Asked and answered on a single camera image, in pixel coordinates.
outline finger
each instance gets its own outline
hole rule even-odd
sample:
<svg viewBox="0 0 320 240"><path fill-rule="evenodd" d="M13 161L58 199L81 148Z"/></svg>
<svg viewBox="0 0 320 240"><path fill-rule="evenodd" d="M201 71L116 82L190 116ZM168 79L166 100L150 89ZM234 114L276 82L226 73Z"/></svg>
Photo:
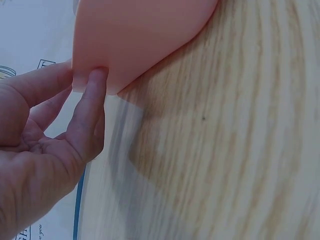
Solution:
<svg viewBox="0 0 320 240"><path fill-rule="evenodd" d="M94 70L89 76L86 90L74 110L66 131L66 139L85 162L95 157L94 133L104 108L106 92L106 71Z"/></svg>
<svg viewBox="0 0 320 240"><path fill-rule="evenodd" d="M94 129L94 136L97 139L105 140L105 124L106 124L106 114L105 114L105 109L102 109L100 118Z"/></svg>
<svg viewBox="0 0 320 240"><path fill-rule="evenodd" d="M33 107L30 111L29 118L32 119L42 131L45 131L59 115L71 90L72 87L70 86L49 100Z"/></svg>
<svg viewBox="0 0 320 240"><path fill-rule="evenodd" d="M106 117L105 117L105 110L102 109L102 112L100 114L100 118L95 126L94 130L94 148L95 148L95 157L101 153L101 151L104 149L105 146L105 123L106 123Z"/></svg>
<svg viewBox="0 0 320 240"><path fill-rule="evenodd" d="M68 88L73 81L70 62L57 63L2 81L32 108Z"/></svg>

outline hand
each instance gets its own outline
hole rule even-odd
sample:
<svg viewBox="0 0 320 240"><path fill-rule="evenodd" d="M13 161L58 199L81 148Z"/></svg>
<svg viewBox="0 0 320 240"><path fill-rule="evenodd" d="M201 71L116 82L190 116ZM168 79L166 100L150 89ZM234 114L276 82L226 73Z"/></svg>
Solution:
<svg viewBox="0 0 320 240"><path fill-rule="evenodd" d="M0 239L11 239L70 193L104 147L107 73L95 70L66 132L44 131L71 92L69 63L0 81Z"/></svg>

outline pink plastic object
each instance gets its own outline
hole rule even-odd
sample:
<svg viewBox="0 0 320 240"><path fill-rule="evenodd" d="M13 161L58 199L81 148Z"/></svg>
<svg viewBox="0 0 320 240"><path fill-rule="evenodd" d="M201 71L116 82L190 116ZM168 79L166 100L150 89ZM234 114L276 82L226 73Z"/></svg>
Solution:
<svg viewBox="0 0 320 240"><path fill-rule="evenodd" d="M80 0L76 12L73 89L83 92L91 70L109 68L107 93L116 95L189 42L217 0Z"/></svg>

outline white paper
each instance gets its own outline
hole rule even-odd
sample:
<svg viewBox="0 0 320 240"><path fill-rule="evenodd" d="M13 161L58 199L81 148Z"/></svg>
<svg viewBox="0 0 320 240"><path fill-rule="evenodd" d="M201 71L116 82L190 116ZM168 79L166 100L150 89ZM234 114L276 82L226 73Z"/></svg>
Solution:
<svg viewBox="0 0 320 240"><path fill-rule="evenodd" d="M73 0L0 0L0 79L64 62L72 57ZM64 132L81 95L71 93L48 137ZM16 240L72 240L78 188Z"/></svg>

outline wood grain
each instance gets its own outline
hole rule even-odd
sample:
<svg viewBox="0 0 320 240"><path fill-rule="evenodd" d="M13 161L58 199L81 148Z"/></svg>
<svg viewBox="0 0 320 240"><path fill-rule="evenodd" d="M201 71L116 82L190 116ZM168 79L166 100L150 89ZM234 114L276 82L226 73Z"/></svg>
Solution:
<svg viewBox="0 0 320 240"><path fill-rule="evenodd" d="M320 239L320 0L221 0L106 100L81 239Z"/></svg>

